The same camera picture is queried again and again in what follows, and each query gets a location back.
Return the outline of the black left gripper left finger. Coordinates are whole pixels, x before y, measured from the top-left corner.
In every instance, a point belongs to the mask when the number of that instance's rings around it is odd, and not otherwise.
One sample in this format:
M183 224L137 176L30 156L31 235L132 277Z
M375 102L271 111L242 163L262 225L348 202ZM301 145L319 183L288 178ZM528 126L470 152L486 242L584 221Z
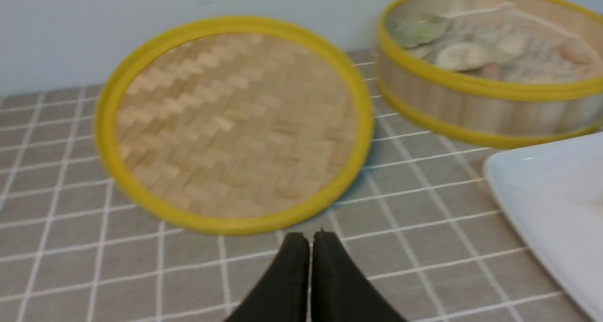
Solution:
M227 322L305 322L310 276L310 243L289 232L269 268Z

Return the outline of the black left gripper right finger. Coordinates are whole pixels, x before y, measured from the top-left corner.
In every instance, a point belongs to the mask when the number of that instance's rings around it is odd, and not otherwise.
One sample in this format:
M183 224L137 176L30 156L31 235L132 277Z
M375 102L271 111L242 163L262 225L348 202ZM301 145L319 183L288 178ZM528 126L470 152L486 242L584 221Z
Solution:
M362 274L334 232L314 234L311 275L313 322L404 322Z

